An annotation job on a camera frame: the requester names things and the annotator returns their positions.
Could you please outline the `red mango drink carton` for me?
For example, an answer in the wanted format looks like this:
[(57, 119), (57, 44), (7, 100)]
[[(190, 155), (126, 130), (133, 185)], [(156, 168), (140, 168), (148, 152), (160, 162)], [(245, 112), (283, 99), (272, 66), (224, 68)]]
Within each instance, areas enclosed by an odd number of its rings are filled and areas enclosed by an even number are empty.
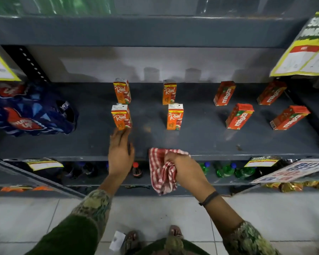
[(270, 121), (273, 130), (287, 130), (311, 112), (305, 106), (290, 105), (280, 115)]
[(283, 81), (274, 80), (268, 84), (264, 91), (256, 99), (259, 105), (270, 106), (287, 88)]
[(225, 122), (226, 128), (240, 130), (253, 112), (254, 108), (251, 104), (237, 103)]
[(222, 81), (213, 99), (215, 106), (227, 106), (235, 88), (234, 81)]

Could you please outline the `red checkered cloth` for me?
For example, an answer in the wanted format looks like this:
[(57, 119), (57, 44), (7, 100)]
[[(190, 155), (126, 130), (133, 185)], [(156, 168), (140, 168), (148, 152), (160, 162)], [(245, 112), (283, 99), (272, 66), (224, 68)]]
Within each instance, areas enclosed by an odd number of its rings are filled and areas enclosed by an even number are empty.
[(167, 153), (189, 155), (188, 152), (179, 149), (149, 149), (150, 178), (153, 189), (158, 195), (165, 195), (175, 191), (178, 187), (176, 181), (177, 170), (174, 162), (165, 161)]

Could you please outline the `small yellow shelf label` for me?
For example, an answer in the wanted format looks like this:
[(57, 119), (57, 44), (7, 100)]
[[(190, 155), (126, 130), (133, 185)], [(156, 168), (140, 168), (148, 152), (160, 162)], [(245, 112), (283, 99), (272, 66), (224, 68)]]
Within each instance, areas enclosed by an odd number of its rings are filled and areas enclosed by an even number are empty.
[(25, 160), (22, 160), (22, 162), (26, 163), (34, 172), (49, 169), (49, 168), (64, 167), (62, 163), (52, 160), (50, 158), (25, 159)]

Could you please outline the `dark bottle with blue cap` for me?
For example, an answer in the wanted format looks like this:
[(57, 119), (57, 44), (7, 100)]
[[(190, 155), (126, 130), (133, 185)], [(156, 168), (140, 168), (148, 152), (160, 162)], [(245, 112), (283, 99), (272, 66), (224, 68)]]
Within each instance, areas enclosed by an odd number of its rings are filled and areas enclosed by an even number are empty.
[(95, 164), (85, 161), (78, 161), (76, 164), (87, 177), (96, 177), (98, 175), (98, 169)]

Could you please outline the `person's right forearm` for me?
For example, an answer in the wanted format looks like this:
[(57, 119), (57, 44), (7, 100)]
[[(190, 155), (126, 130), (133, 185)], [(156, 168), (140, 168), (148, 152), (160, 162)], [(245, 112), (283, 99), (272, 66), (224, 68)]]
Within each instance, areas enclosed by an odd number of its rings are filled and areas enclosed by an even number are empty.
[(229, 255), (281, 255), (250, 223), (220, 196), (204, 207)]

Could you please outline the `small green-topped shelf label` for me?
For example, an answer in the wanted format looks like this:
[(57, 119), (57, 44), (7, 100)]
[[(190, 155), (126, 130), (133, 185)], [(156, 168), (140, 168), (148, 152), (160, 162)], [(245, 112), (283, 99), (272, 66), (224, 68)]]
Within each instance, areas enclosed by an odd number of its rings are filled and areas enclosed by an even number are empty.
[(282, 159), (281, 157), (276, 157), (276, 156), (252, 157), (244, 165), (244, 168), (247, 168), (247, 167), (272, 167), (281, 159)]

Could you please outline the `person's left forearm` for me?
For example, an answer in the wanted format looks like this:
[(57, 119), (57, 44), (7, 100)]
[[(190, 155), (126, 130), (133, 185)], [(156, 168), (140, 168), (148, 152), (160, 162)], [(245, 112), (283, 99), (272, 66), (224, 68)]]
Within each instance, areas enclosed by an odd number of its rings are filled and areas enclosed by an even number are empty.
[(25, 255), (94, 255), (105, 232), (113, 197), (125, 176), (109, 174)]

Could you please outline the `person's left sandal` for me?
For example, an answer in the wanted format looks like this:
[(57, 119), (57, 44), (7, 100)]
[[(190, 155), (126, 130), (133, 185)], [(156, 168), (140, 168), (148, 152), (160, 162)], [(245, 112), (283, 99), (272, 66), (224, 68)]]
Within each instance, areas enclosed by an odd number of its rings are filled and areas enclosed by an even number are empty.
[(123, 241), (120, 255), (136, 255), (142, 249), (142, 244), (139, 240), (138, 232), (129, 231)]

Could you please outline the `person's right sandal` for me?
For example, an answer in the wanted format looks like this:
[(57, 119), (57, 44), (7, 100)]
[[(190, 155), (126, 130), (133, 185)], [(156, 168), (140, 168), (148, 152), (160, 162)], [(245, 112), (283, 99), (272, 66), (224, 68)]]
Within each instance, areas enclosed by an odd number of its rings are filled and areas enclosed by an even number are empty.
[(169, 228), (169, 233), (167, 239), (173, 240), (183, 240), (184, 236), (181, 232), (181, 229), (176, 225), (171, 225)]

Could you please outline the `person's left hand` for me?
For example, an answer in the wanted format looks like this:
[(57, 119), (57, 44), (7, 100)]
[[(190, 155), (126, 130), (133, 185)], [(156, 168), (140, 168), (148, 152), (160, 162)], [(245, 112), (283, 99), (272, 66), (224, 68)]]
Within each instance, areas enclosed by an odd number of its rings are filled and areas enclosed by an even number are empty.
[(108, 151), (109, 176), (116, 177), (123, 182), (129, 174), (133, 163), (128, 162), (128, 142), (130, 129), (119, 131), (115, 128), (110, 136), (110, 146)]

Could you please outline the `person's right hand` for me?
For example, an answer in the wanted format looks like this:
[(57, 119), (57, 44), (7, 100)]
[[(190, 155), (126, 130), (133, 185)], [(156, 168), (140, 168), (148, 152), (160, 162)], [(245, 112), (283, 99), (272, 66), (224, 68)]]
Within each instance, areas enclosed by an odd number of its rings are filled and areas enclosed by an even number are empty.
[(208, 182), (200, 165), (189, 155), (171, 154), (177, 169), (177, 182), (199, 202), (215, 191)]

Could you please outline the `dark bottle with red cap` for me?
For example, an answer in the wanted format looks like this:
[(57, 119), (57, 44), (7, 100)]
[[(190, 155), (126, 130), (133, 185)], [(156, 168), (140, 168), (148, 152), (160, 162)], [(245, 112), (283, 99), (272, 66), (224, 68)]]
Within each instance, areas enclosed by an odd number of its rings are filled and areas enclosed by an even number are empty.
[(133, 175), (134, 178), (137, 178), (137, 179), (142, 177), (142, 169), (139, 167), (139, 163), (138, 162), (133, 162), (132, 175)]

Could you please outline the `white offer sign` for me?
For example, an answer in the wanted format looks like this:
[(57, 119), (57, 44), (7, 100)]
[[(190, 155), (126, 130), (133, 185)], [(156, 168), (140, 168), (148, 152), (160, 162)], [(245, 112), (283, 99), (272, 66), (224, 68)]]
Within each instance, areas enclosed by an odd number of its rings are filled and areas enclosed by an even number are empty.
[(301, 159), (268, 175), (251, 181), (251, 184), (286, 183), (319, 172), (319, 159)]

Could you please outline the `black wristband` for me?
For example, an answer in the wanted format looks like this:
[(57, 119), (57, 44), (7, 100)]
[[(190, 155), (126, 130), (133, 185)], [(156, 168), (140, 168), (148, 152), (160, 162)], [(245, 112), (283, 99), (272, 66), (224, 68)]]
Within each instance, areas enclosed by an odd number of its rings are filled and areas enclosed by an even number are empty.
[(208, 195), (204, 201), (199, 202), (199, 205), (206, 207), (213, 199), (215, 199), (218, 196), (219, 196), (219, 193), (217, 191), (214, 191), (210, 195)]

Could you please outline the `grey metal shelf rack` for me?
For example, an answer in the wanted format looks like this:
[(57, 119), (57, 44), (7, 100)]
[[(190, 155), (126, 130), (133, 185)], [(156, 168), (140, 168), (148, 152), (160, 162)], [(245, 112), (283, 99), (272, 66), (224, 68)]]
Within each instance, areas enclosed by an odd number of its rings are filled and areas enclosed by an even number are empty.
[[(231, 108), (216, 108), (214, 92), (234, 80), (236, 101), (251, 101), (319, 0), (114, 0), (116, 13), (100, 16), (0, 16), (0, 54), (13, 71), (53, 86), (79, 111), (74, 133), (10, 137), (0, 130), (0, 186), (46, 185), (51, 194), (83, 197), (107, 175), (113, 132), (112, 81), (131, 84), (131, 141), (144, 166), (151, 147), (179, 148), (199, 161), (240, 161), (251, 155), (319, 157), (319, 135), (302, 122), (292, 133), (273, 133), (269, 119), (292, 104), (286, 94), (259, 108), (244, 133), (225, 128)], [(163, 81), (177, 83), (183, 104), (180, 130), (167, 130)], [(32, 171), (22, 160), (50, 158), (64, 165)], [(87, 177), (76, 162), (91, 162)]]

